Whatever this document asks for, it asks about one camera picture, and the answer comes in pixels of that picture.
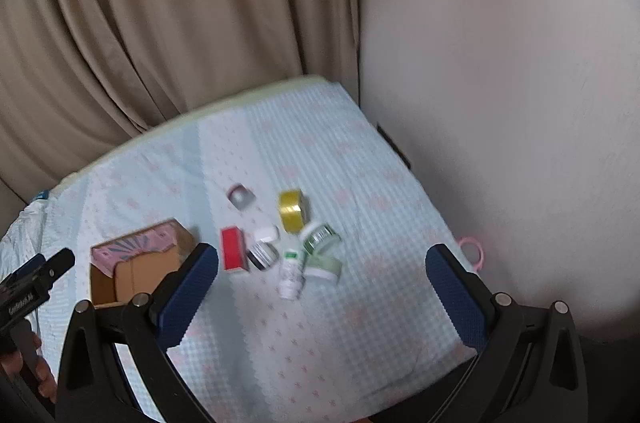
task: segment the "white wall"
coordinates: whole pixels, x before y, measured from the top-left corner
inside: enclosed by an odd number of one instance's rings
[[[362,2],[366,114],[492,290],[592,334],[640,333],[639,78],[640,0]]]

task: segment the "tape roll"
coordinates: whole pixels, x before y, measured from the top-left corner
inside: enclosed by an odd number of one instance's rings
[[[298,233],[305,226],[305,203],[300,190],[287,190],[280,194],[278,209],[284,229]]]
[[[326,255],[312,255],[306,261],[305,279],[337,284],[342,272],[342,262]]]

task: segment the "curtain fold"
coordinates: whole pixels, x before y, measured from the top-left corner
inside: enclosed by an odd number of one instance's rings
[[[356,99],[353,13],[352,0],[0,0],[0,178],[29,197],[178,114],[303,73]]]

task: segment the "blue gripper pad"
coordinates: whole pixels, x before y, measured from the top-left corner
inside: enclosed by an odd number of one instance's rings
[[[180,269],[169,273],[156,288],[149,318],[156,325],[156,342],[162,350],[182,341],[217,275],[218,252],[200,243]]]
[[[456,328],[460,340],[480,353],[487,342],[487,323],[484,313],[444,257],[443,251],[449,252],[444,244],[438,244],[428,250],[425,259],[427,276]],[[457,261],[455,263],[460,266],[462,272],[466,273],[460,263]]]

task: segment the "hand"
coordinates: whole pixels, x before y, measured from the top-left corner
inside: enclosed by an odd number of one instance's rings
[[[39,349],[42,346],[42,340],[40,340],[35,333],[33,333],[33,345],[35,345],[36,349]],[[20,374],[20,371],[22,370],[22,354],[20,351],[15,351],[15,353],[11,355],[2,356],[0,358],[0,363],[2,363],[2,368],[5,373],[7,373],[7,376],[16,376],[17,374]],[[40,382],[40,386],[38,387],[40,394],[55,403],[58,386],[56,385],[56,380],[51,373],[49,365],[42,356],[38,356],[35,373],[38,381]]]

